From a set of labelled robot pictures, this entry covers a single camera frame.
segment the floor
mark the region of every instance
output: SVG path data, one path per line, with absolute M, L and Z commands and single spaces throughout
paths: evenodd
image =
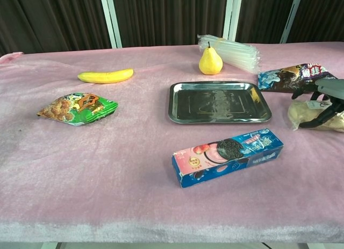
M 272 249 L 344 249 L 344 244 L 267 243 Z M 55 249 L 55 243 L 0 243 L 0 249 Z M 267 249 L 261 243 L 243 244 L 117 244 L 60 243 L 56 249 Z

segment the cookie box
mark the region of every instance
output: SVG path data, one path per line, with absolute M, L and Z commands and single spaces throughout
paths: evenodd
M 173 153 L 181 187 L 277 159 L 283 143 L 263 129 Z

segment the candy bag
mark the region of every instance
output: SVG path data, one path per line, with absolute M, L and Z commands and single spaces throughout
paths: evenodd
M 90 93 L 72 93 L 56 99 L 37 113 L 38 116 L 79 126 L 112 114 L 117 102 Z
M 292 93 L 300 86 L 322 78 L 337 79 L 319 64 L 303 63 L 258 73 L 258 88 L 262 91 Z
M 321 112 L 331 105 L 328 101 L 292 101 L 288 109 L 288 117 L 294 130 L 297 130 L 300 123 L 308 122 L 316 118 Z M 337 113 L 327 122 L 314 128 L 317 130 L 334 130 L 344 132 L 344 112 Z

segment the stainless steel tray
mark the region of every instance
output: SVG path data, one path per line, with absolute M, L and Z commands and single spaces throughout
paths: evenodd
M 170 88 L 168 115 L 180 124 L 266 122 L 271 111 L 252 83 L 180 82 Z

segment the strawberry image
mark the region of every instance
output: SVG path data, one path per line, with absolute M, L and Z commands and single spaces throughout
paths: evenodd
M 202 154 L 203 151 L 202 149 L 200 148 L 200 146 L 196 146 L 193 148 L 193 152 L 195 152 L 196 154 Z
M 205 152 L 205 151 L 210 149 L 210 146 L 209 146 L 209 144 L 204 144 L 204 145 L 201 145 L 200 148 L 201 148 L 202 152 Z

